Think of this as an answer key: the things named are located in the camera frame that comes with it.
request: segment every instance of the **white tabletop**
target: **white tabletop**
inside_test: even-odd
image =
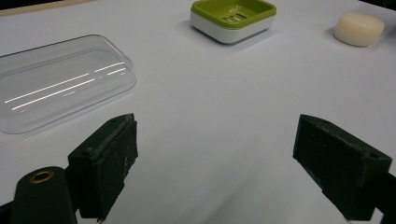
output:
[[[138,77],[128,95],[51,129],[0,133],[0,204],[21,177],[65,168],[105,121],[134,113],[139,157],[106,223],[346,223],[292,158],[298,118],[327,119],[396,158],[396,11],[273,0],[273,26],[229,46],[191,27],[192,2],[99,0],[0,18],[1,55],[103,35]],[[351,10],[385,22],[372,46],[332,36]]]

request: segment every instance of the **soap dish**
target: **soap dish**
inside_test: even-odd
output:
[[[225,44],[268,29],[276,7],[262,0],[201,0],[191,7],[191,24]]]
[[[0,57],[0,130],[27,133],[108,103],[134,86],[132,67],[99,35]]]

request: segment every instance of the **white soap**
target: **white soap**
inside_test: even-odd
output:
[[[346,44],[367,47],[379,38],[384,28],[385,23],[374,16],[348,12],[337,22],[334,36]]]

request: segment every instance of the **transparent plastic lid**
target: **transparent plastic lid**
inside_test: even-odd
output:
[[[0,58],[0,130],[27,133],[136,83],[132,62],[99,35]]]

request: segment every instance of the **brass insert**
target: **brass insert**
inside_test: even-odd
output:
[[[39,183],[43,183],[44,181],[51,179],[53,177],[53,175],[54,175],[54,173],[50,170],[41,171],[37,174],[32,175],[32,177],[30,177],[29,181],[32,184],[39,184]]]

